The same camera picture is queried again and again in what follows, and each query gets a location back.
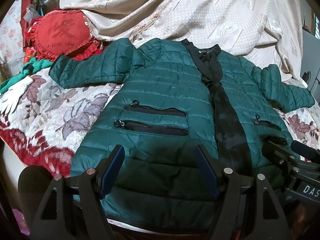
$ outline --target jacket's right sleeve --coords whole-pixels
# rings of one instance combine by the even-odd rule
[[[100,55],[77,61],[61,55],[50,68],[50,77],[63,88],[90,83],[123,83],[131,68],[144,65],[141,53],[123,38],[111,43]]]
[[[238,58],[242,67],[258,85],[263,97],[287,113],[301,107],[311,107],[315,100],[305,88],[287,85],[281,82],[277,65],[271,64],[261,69],[243,57]]]

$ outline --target silver screw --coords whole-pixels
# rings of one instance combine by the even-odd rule
[[[226,174],[231,174],[233,172],[233,170],[231,168],[225,168],[223,170]]]
[[[261,173],[259,173],[258,174],[258,179],[260,179],[260,180],[264,180],[266,177],[263,175],[263,174],[261,174]]]
[[[62,178],[62,175],[61,174],[57,174],[56,176],[54,176],[54,180],[59,180]]]
[[[92,175],[92,174],[94,174],[96,172],[96,170],[94,169],[94,168],[89,168],[89,169],[87,169],[87,174],[88,175]]]

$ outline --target window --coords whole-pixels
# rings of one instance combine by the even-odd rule
[[[316,16],[315,19],[316,19],[315,37],[320,40],[320,33],[319,33],[320,24],[319,24],[319,18]]]

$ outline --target green cloth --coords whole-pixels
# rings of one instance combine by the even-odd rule
[[[221,84],[244,128],[254,174],[263,173],[274,188],[282,184],[280,170],[262,156],[261,134],[292,137],[267,100],[284,111],[311,107],[314,99],[306,89],[281,83],[276,65],[261,70],[243,57],[225,51],[218,56]],[[64,88],[89,83],[124,83],[106,105],[85,136],[71,164],[71,176],[96,167],[116,144],[125,149],[125,160],[112,191],[102,200],[109,218],[143,228],[209,228],[216,202],[207,191],[194,160],[195,148],[203,144],[218,158],[213,108],[201,73],[181,42],[153,39],[136,49],[128,39],[110,44],[101,55],[84,61],[60,56],[50,77]],[[176,108],[184,116],[128,111],[138,100],[155,109]],[[280,127],[254,125],[255,115]],[[125,130],[115,120],[188,129],[187,136]]]
[[[31,64],[33,66],[33,70],[30,71],[27,69],[27,66]],[[35,57],[31,58],[29,62],[25,63],[22,67],[22,70],[18,75],[13,76],[12,78],[7,79],[0,85],[0,94],[4,94],[8,91],[9,87],[14,85],[15,83],[19,82],[20,80],[24,79],[26,76],[33,75],[40,71],[41,69],[50,67],[53,62],[50,62],[46,59],[41,59],[39,61],[36,60]]]

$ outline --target floral blanket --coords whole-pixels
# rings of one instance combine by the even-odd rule
[[[53,175],[69,176],[74,153],[121,85],[63,89],[48,72],[44,69],[33,75],[35,82],[21,97],[17,110],[0,116],[0,137],[24,164],[43,166]],[[300,85],[293,79],[286,83]],[[318,104],[278,113],[293,139],[320,148]]]

